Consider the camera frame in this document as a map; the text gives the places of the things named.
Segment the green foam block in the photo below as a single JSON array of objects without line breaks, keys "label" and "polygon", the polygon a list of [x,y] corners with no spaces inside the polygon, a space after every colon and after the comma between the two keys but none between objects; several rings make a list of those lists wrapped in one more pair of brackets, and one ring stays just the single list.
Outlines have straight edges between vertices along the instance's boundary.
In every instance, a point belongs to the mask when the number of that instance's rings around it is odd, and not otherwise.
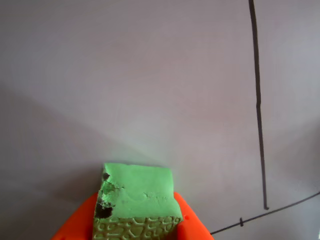
[{"label": "green foam block", "polygon": [[182,220],[170,169],[104,164],[94,240],[176,239],[176,227]]}]

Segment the gray surface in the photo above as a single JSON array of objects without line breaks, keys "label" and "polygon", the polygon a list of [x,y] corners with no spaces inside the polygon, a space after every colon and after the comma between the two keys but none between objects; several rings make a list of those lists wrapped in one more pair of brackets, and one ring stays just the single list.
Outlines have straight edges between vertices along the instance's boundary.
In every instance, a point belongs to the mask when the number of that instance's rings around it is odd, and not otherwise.
[{"label": "gray surface", "polygon": [[[271,210],[319,191],[319,9],[256,3]],[[50,239],[105,161],[172,168],[210,231],[265,213],[246,0],[2,1],[0,29],[1,240]],[[316,239],[319,205],[215,238]]]}]

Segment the drawn line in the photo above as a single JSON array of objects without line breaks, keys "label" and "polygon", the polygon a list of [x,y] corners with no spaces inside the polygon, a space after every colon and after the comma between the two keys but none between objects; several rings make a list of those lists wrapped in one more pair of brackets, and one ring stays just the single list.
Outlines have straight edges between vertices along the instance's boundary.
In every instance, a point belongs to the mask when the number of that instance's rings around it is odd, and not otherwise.
[{"label": "drawn line", "polygon": [[259,135],[259,147],[260,147],[260,160],[261,160],[261,173],[262,173],[262,191],[263,191],[263,208],[265,210],[268,210],[269,207],[267,205],[267,186],[266,186],[264,137],[263,137],[263,132],[262,132],[262,117],[261,117],[261,88],[260,88],[258,30],[257,30],[257,19],[256,19],[254,0],[249,0],[249,10],[250,10],[251,25],[252,25],[252,37],[253,37],[255,93],[256,93],[256,118],[257,118],[257,122],[258,122],[258,135]]},{"label": "drawn line", "polygon": [[211,232],[210,234],[211,234],[211,235],[214,235],[214,234],[223,232],[223,231],[225,231],[225,230],[234,228],[234,227],[236,227],[236,226],[238,226],[238,225],[240,225],[240,226],[242,227],[245,223],[248,223],[248,222],[250,222],[250,221],[253,221],[253,220],[262,218],[262,217],[264,217],[264,216],[267,216],[267,215],[270,215],[270,214],[274,214],[274,213],[276,213],[276,212],[279,212],[279,211],[282,211],[282,210],[291,208],[291,207],[293,207],[293,206],[295,206],[295,205],[298,205],[298,204],[301,204],[301,203],[303,203],[303,202],[305,202],[305,201],[308,201],[308,200],[310,200],[310,199],[312,199],[312,198],[314,198],[314,197],[316,197],[316,196],[318,196],[318,195],[320,195],[320,192],[318,192],[318,193],[316,193],[316,194],[314,194],[314,195],[312,195],[312,196],[309,196],[309,197],[307,197],[307,198],[305,198],[305,199],[302,199],[302,200],[300,200],[300,201],[297,201],[297,202],[295,202],[295,203],[292,203],[292,204],[290,204],[290,205],[287,205],[287,206],[278,208],[278,209],[276,209],[276,210],[273,210],[273,211],[270,211],[270,212],[267,212],[267,213],[264,213],[264,214],[261,214],[261,215],[252,217],[252,218],[249,218],[249,219],[247,219],[247,220],[242,220],[242,217],[241,217],[241,218],[240,218],[240,222],[238,222],[238,223],[236,223],[236,224],[233,224],[233,225],[230,225],[230,226],[227,226],[227,227],[225,227],[225,228],[222,228],[222,229],[220,229],[220,230],[218,230],[218,231],[213,231],[213,232]]}]

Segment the textured foam surface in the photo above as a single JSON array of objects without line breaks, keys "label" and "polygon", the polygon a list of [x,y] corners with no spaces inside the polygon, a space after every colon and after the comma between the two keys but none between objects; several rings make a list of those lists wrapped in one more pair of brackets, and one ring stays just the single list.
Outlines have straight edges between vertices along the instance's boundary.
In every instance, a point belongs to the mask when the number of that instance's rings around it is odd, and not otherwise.
[{"label": "textured foam surface", "polygon": [[104,164],[94,240],[175,239],[182,219],[170,169]]}]

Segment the dark burn mark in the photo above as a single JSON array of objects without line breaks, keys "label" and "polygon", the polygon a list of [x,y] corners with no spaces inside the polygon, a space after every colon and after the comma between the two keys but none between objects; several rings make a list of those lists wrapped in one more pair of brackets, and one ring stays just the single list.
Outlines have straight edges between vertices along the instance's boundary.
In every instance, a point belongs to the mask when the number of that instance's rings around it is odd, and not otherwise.
[{"label": "dark burn mark", "polygon": [[99,219],[106,219],[111,216],[114,206],[110,202],[107,203],[107,207],[102,206],[102,199],[99,197],[95,206],[95,217]]},{"label": "dark burn mark", "polygon": [[109,177],[110,177],[110,175],[106,172],[102,175],[102,178],[104,181],[106,181]]}]

